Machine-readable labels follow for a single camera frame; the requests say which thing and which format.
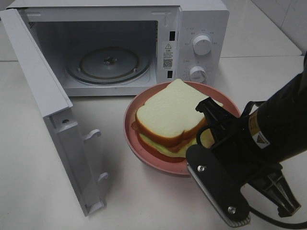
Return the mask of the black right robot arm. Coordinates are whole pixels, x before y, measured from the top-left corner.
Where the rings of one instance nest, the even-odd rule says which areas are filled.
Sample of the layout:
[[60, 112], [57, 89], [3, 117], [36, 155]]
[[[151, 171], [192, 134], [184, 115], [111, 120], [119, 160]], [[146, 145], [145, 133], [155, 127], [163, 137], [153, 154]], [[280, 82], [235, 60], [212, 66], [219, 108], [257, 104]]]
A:
[[214, 144], [189, 147], [190, 172], [225, 219], [242, 221], [252, 208], [241, 194], [251, 185], [278, 207], [280, 217], [293, 215], [300, 204], [283, 173], [281, 162], [307, 149], [307, 73], [303, 71], [266, 101], [250, 101], [235, 117], [212, 98], [196, 107], [203, 113]]

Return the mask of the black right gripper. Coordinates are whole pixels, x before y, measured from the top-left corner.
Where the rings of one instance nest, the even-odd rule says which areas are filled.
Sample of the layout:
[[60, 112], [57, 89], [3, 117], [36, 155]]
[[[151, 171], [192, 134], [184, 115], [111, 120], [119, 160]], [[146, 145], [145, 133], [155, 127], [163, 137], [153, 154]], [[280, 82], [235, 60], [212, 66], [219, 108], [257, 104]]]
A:
[[301, 205], [282, 173], [282, 123], [256, 112], [237, 118], [211, 97], [195, 110], [204, 114], [215, 139], [211, 151], [235, 185], [251, 185], [277, 206], [280, 217], [293, 216]]

